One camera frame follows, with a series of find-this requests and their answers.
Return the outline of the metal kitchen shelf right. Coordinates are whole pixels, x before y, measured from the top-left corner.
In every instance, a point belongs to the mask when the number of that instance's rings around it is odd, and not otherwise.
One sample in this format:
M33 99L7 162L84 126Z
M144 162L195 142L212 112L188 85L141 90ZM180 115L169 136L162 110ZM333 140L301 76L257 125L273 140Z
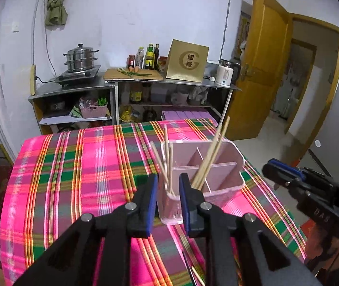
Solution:
M204 78L202 82L166 78L154 70L141 70L139 76L128 76L117 68L110 68L104 80L115 85L115 109L120 114L123 105L133 102L127 93L141 92L142 107L162 110L165 107L196 107L207 109L217 123L221 124L227 114L233 92L240 91L236 85L223 86Z

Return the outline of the metal kitchen shelf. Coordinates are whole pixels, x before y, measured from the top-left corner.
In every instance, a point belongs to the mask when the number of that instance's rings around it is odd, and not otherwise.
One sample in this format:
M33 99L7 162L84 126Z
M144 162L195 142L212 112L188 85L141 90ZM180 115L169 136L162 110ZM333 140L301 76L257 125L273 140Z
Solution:
M104 80L115 85L115 109L120 114L123 105L133 102L127 93L141 92L142 107L162 110L165 107L196 107L207 109L217 123L221 124L227 114L233 92L240 91L236 85L223 86L204 78L202 82L166 78L154 70L141 70L139 76L128 76L117 68L110 68Z
M28 98L42 135L59 133L69 129L102 127L117 123L117 84L105 81L101 76L92 82L62 87L58 83L45 83ZM81 98L93 97L107 101L107 113L97 117L76 117L71 114Z

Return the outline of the metal kitchen shelf left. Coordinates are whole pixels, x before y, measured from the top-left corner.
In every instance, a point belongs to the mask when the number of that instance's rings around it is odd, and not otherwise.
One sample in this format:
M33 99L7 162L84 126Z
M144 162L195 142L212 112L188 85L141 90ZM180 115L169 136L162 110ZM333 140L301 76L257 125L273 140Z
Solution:
M102 127L117 123L117 84L105 81L101 76L92 82L62 87L58 83L45 83L28 98L42 135L59 133L69 129ZM81 98L93 97L107 101L107 113L97 117L76 117L71 114Z

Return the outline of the pink plastic utensil caddy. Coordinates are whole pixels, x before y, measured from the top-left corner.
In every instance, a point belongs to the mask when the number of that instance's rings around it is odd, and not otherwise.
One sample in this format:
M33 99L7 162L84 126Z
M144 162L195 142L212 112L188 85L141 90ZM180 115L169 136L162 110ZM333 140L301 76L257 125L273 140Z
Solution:
M171 187L162 175L158 176L158 215L165 225L183 222L178 181L180 174L186 173L193 179L199 166L207 156L211 141L172 140L173 163ZM215 160L206 176L201 191L206 201L223 207L245 186L241 170L245 164L243 155L231 141L223 141Z

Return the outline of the wooden door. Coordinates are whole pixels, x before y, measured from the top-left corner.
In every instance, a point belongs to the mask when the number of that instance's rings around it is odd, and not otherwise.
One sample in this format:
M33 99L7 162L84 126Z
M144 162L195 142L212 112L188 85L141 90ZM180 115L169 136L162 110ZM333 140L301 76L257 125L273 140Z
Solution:
M293 23L276 0L253 0L245 54L226 137L256 138L270 113L290 53Z

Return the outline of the white electric kettle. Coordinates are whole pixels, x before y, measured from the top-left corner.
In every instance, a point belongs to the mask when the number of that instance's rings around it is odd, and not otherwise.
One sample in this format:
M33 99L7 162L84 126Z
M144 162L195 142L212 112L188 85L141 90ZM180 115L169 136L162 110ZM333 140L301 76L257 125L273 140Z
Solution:
M209 80L220 86L229 87L234 75L236 64L233 61L221 59L215 75L211 75Z

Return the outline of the pink plastic basket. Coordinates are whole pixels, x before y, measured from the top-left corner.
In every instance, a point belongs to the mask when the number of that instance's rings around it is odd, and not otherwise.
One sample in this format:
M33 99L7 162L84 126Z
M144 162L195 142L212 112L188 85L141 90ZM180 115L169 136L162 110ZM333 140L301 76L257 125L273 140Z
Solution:
M98 118L98 117L108 117L108 108L107 106L96 106L91 105L89 107L85 107L83 105L79 106L81 111L82 118Z

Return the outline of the gold cardboard box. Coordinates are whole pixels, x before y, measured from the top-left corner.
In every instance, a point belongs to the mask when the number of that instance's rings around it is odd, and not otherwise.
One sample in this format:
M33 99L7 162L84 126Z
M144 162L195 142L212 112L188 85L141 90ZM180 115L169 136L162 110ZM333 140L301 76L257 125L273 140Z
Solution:
M209 48L173 39L167 57L167 79L202 83Z

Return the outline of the wooden cutting board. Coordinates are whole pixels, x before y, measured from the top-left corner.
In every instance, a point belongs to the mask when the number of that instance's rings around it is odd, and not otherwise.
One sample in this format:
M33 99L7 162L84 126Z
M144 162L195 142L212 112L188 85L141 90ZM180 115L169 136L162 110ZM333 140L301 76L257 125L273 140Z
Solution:
M140 69L135 72L126 68L109 68L103 75L105 80L163 80L163 76L156 70Z

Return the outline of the dark sauce bottle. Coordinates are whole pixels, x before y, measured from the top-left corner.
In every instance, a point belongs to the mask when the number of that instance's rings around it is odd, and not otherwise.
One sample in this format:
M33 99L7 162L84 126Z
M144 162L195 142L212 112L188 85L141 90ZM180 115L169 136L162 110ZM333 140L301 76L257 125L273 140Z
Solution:
M159 44L155 44L154 48L154 63L153 63L153 68L155 70L158 70L158 59L159 59Z

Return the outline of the gas stove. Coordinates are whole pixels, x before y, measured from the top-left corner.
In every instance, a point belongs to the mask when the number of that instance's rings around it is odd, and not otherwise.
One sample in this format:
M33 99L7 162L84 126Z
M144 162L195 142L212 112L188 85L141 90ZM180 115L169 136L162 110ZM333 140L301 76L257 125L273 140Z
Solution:
M77 72L65 71L56 77L56 79L54 79L54 83L64 87L65 85L78 85L79 83L83 83L85 81L91 81L97 76L100 67L100 65L96 65L88 70Z

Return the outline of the green oil bottle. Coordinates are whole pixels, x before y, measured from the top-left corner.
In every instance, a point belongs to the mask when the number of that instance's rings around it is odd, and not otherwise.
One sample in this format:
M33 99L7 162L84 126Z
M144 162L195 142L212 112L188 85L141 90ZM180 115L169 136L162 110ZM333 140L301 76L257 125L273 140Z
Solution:
M153 50L153 44L150 43L149 46L147 47L146 50L146 57L144 60L144 68L148 70L153 70L154 68L154 59L155 59L155 54Z

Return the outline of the clear plastic bottle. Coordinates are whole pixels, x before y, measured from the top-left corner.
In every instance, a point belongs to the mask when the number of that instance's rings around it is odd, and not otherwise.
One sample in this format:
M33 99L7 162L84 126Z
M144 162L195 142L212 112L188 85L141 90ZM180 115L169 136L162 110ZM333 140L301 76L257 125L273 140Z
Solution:
M135 55L135 67L138 69L144 68L144 47L140 46Z

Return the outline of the red jar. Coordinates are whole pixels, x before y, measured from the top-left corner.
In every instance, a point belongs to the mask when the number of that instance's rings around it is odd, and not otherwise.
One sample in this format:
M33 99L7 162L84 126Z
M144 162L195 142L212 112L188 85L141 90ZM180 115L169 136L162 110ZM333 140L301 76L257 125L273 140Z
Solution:
M127 58L127 68L133 69L135 67L135 55L129 55Z

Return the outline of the stainless steel steamer pot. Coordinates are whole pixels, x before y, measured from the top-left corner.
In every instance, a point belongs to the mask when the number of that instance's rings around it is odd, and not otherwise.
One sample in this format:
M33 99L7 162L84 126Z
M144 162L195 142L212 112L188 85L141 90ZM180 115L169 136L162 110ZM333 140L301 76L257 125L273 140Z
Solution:
M69 50L63 54L66 57L65 65L68 72L80 72L90 70L94 67L94 61L97 60L95 53L99 50L94 50L92 47L84 46L80 43L76 48Z

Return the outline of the green cloth hanging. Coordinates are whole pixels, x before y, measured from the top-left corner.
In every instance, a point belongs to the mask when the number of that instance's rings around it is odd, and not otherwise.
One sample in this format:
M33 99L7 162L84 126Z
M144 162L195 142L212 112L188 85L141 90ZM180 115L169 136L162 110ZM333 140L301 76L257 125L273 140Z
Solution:
M64 26L66 24L68 14L64 2L65 0L47 0L46 26Z

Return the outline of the wooden door frame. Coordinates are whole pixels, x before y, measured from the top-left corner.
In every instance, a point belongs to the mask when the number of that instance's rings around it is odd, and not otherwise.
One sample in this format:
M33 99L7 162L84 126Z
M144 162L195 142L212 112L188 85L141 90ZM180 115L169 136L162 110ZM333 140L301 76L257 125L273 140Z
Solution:
M291 134L293 139L285 158L290 163L296 163L317 136L336 93L339 81L339 26L306 15L290 16L294 28L292 44L312 53L303 88L285 128L285 133Z

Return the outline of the power strip on wall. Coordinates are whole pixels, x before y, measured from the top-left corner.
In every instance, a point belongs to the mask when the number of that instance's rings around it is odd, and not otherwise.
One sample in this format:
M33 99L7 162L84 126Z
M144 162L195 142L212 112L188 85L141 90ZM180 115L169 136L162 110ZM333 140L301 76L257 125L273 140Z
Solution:
M36 93L36 65L30 67L30 95L34 96Z

